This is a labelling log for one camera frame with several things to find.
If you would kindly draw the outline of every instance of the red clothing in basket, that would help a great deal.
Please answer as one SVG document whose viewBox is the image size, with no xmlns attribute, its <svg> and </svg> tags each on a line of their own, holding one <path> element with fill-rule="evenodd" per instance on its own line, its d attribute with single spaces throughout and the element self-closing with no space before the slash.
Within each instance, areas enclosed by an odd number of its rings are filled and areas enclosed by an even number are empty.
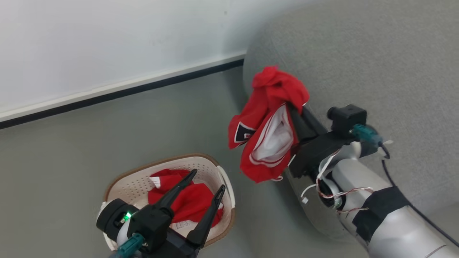
<svg viewBox="0 0 459 258">
<path fill-rule="evenodd" d="M 186 169 L 164 169 L 151 175 L 155 187 L 148 192 L 148 203 L 155 204 L 167 191 L 178 184 L 186 175 L 190 173 Z M 205 184 L 190 183 L 183 189 L 171 208 L 174 211 L 172 223 L 191 220 L 199 222 L 207 209 L 210 207 L 213 193 Z M 223 216 L 223 204 L 220 205 L 217 215 L 213 221 L 214 227 Z"/>
</svg>

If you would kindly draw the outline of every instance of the clothing label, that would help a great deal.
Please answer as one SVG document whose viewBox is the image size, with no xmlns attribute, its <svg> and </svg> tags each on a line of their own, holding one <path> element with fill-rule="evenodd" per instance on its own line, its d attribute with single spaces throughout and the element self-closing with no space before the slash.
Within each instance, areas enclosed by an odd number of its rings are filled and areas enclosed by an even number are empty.
<svg viewBox="0 0 459 258">
<path fill-rule="evenodd" d="M 195 229 L 197 222 L 193 222 L 191 220 L 181 221 L 177 223 L 172 223 L 170 228 L 177 231 L 182 236 L 186 236 L 190 231 Z"/>
</svg>

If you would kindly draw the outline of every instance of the white plastic basket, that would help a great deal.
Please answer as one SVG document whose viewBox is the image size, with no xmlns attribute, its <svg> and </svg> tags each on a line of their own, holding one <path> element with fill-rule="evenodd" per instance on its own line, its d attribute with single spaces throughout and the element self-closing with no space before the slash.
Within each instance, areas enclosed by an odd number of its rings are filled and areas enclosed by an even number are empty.
<svg viewBox="0 0 459 258">
<path fill-rule="evenodd" d="M 222 199 L 223 216 L 220 222 L 210 230 L 204 247 L 224 238 L 233 226 L 235 220 L 235 197 L 226 172 L 218 162 L 209 155 L 197 153 L 174 157 L 126 172 L 117 177 L 113 183 L 109 185 L 104 195 L 104 201 L 109 202 L 120 198 L 139 209 L 143 208 L 148 204 L 148 191 L 153 188 L 153 183 L 149 177 L 166 168 L 187 170 L 196 168 L 198 172 L 193 182 L 195 184 L 206 184 L 212 193 L 216 193 L 222 184 L 226 185 L 226 191 Z M 196 224 L 197 223 L 193 222 L 184 222 L 173 224 L 171 227 L 183 236 L 187 236 L 188 233 L 194 229 Z M 106 234 L 104 234 L 104 237 L 108 247 L 112 251 L 116 250 L 116 243 L 109 239 Z"/>
</svg>

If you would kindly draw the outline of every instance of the black baseboard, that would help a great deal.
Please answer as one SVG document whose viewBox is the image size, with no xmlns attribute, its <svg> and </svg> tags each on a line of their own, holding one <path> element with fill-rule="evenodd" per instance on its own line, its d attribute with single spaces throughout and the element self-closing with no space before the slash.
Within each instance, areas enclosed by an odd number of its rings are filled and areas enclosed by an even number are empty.
<svg viewBox="0 0 459 258">
<path fill-rule="evenodd" d="M 206 75 L 209 75 L 209 74 L 212 74 L 212 73 L 222 72 L 222 71 L 225 71 L 225 70 L 229 70 L 229 69 L 232 69 L 232 68 L 235 68 L 235 67 L 242 66 L 243 63 L 244 63 L 244 60 L 241 59 L 241 60 L 237 60 L 237 61 L 234 61 L 234 62 L 230 62 L 230 63 L 226 63 L 226 64 L 214 66 L 214 67 L 210 67 L 210 68 L 199 70 L 199 71 L 195 71 L 195 72 L 192 72 L 192 73 L 187 73 L 187 74 L 175 76 L 175 77 L 172 77 L 172 78 L 164 79 L 164 80 L 161 80 L 161 81 L 157 81 L 157 82 L 153 82 L 153 83 L 149 83 L 149 84 L 133 87 L 133 88 L 130 88 L 130 89 L 120 90 L 120 91 L 113 92 L 113 93 L 110 93 L 110 94 L 106 94 L 106 95 L 90 98 L 90 99 L 83 100 L 83 101 L 78 101 L 78 102 L 67 104 L 67 105 L 60 106 L 60 107 L 55 107 L 55 108 L 52 108 L 52 109 L 40 111 L 40 112 L 37 112 L 37 113 L 34 113 L 34 114 L 30 114 L 30 115 L 26 115 L 26 116 L 23 116 L 23 117 L 14 118 L 14 119 L 11 119 L 11 120 L 6 120 L 6 121 L 3 121 L 3 122 L 0 122 L 0 129 L 4 129 L 4 128 L 11 127 L 11 126 L 19 125 L 19 124 L 22 124 L 22 123 L 27 123 L 27 122 L 31 122 L 31 121 L 34 121 L 34 120 L 38 120 L 38 119 L 54 116 L 54 115 L 57 115 L 57 114 L 62 114 L 62 113 L 65 113 L 65 112 L 68 112 L 68 111 L 72 111 L 72 110 L 75 110 L 75 109 L 79 109 L 79 108 L 82 108 L 82 107 L 87 107 L 87 106 L 91 106 L 91 105 L 94 105 L 94 104 L 98 104 L 98 103 L 114 100 L 114 99 L 117 99 L 117 98 L 129 96 L 129 95 L 140 93 L 140 92 L 143 92 L 143 91 L 157 89 L 157 88 L 161 88 L 161 87 L 168 86 L 168 85 L 171 85 L 171 84 L 181 83 L 181 82 L 184 82 L 184 81 L 187 81 L 187 80 L 199 78 L 199 77 L 206 76 Z"/>
</svg>

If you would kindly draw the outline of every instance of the white wall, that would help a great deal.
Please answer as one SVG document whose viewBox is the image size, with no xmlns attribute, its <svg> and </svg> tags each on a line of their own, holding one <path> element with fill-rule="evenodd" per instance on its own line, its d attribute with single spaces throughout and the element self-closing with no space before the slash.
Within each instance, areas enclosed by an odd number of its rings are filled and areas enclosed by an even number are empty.
<svg viewBox="0 0 459 258">
<path fill-rule="evenodd" d="M 2 0 L 0 119 L 231 60 L 307 1 Z"/>
</svg>

